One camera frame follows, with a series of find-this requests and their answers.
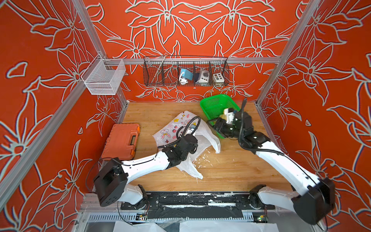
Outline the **white printed plastic bag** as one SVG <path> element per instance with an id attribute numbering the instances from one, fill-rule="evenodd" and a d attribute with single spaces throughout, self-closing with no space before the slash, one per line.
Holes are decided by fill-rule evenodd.
<path id="1" fill-rule="evenodd" d="M 177 167 L 190 176 L 203 179 L 193 161 L 208 147 L 218 154 L 221 143 L 205 121 L 195 114 L 184 111 L 153 135 L 160 151 L 169 155 L 169 168 Z"/>

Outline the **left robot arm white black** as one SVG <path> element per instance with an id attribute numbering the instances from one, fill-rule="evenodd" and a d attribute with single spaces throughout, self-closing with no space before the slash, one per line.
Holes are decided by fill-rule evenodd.
<path id="1" fill-rule="evenodd" d="M 187 134 L 176 141 L 175 146 L 167 146 L 155 155 L 138 160 L 120 161 L 110 159 L 94 178 L 94 187 L 101 207 L 117 201 L 142 204 L 145 192 L 140 186 L 129 183 L 147 174 L 163 171 L 179 165 L 189 154 L 197 151 L 198 140 Z"/>

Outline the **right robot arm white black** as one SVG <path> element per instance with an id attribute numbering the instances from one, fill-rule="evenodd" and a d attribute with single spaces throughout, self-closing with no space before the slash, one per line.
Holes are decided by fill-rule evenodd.
<path id="1" fill-rule="evenodd" d="M 252 118 L 243 111 L 233 111 L 207 122 L 224 138 L 236 138 L 240 147 L 265 160 L 292 186 L 292 191 L 257 185 L 249 191 L 253 209 L 273 205 L 295 212 L 304 222 L 318 224 L 335 207 L 335 184 L 321 179 L 284 154 L 265 134 L 254 130 Z"/>

